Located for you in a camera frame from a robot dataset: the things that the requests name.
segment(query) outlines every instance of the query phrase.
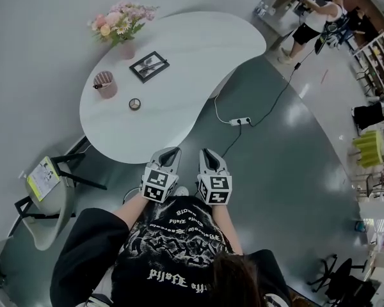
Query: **picture frame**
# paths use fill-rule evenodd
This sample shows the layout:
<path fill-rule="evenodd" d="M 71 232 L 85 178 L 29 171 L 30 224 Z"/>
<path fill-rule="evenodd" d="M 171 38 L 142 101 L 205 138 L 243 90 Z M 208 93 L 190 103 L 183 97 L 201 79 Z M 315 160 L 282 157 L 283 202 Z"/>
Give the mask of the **picture frame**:
<path fill-rule="evenodd" d="M 129 69 L 131 69 L 131 71 L 136 75 L 138 79 L 140 79 L 142 83 L 145 83 L 155 75 L 162 72 L 164 69 L 168 68 L 169 65 L 170 64 L 168 60 L 162 58 L 160 54 L 154 51 L 144 58 L 138 60 L 135 64 L 131 65 Z"/>

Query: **pink striped pen holder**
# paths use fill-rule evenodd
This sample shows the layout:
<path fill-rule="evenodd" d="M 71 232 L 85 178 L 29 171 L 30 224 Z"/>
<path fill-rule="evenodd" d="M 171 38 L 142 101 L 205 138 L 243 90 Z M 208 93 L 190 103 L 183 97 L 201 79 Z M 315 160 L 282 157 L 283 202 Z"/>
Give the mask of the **pink striped pen holder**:
<path fill-rule="evenodd" d="M 100 93 L 101 97 L 104 99 L 109 99 L 114 97 L 116 95 L 116 91 L 118 90 L 113 74 L 111 72 L 108 72 L 107 70 L 101 73 L 98 73 L 95 76 L 94 86 L 96 85 L 102 85 L 101 88 L 96 88 L 96 90 Z"/>

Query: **yellow tablecloth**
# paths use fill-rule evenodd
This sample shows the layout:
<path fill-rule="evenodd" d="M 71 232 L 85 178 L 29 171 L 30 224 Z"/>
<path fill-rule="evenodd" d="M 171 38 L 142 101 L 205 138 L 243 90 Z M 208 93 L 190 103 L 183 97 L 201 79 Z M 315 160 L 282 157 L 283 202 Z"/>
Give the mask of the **yellow tablecloth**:
<path fill-rule="evenodd" d="M 360 138 L 354 139 L 353 145 L 361 151 L 361 159 L 358 161 L 361 167 L 368 168 L 384 162 L 384 140 L 380 131 L 367 131 Z"/>

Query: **curved tabletop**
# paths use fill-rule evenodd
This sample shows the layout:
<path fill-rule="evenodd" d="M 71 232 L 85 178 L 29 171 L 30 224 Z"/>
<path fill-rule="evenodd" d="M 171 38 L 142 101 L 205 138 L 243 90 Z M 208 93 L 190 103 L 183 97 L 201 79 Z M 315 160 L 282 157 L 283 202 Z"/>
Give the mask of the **curved tabletop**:
<path fill-rule="evenodd" d="M 263 36 L 250 23 L 217 12 L 160 19 L 145 26 L 135 44 L 132 60 L 123 60 L 116 48 L 101 59 L 85 84 L 79 108 L 91 144 L 105 156 L 131 164 L 179 145 L 222 79 L 266 50 Z M 153 51 L 170 66 L 142 84 L 129 66 Z M 118 93 L 107 100 L 92 88 L 93 78 L 103 70 L 113 73 L 118 86 Z M 137 111 L 128 107 L 132 98 L 141 100 Z"/>

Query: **black shorts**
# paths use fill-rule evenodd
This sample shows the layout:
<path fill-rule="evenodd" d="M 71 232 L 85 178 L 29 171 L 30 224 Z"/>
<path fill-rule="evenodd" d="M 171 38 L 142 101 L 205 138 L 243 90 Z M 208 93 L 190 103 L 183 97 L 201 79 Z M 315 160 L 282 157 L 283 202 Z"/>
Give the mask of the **black shorts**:
<path fill-rule="evenodd" d="M 320 35 L 319 32 L 314 31 L 314 29 L 308 27 L 303 23 L 296 32 L 293 34 L 294 41 L 299 44 L 305 44 L 309 42 L 311 39 L 315 38 L 317 35 Z"/>

